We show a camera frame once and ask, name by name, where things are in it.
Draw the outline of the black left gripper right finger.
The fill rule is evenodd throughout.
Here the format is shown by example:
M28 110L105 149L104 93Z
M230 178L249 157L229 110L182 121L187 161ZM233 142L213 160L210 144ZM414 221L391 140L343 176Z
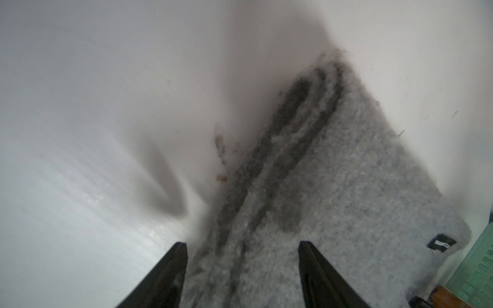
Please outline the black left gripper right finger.
M298 248L304 303L310 308L369 308L310 241Z

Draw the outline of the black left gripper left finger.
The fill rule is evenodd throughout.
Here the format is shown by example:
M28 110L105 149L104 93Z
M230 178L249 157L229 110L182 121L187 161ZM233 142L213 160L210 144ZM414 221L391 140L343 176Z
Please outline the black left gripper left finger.
M187 260L187 245L176 242L139 285L118 305L118 308L177 308L181 301Z

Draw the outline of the grey scarf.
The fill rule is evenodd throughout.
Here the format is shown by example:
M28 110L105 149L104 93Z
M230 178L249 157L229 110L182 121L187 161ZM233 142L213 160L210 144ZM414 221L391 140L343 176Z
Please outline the grey scarf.
M182 307L304 307L310 241L369 307L407 307L471 239L351 67L299 75L189 262Z

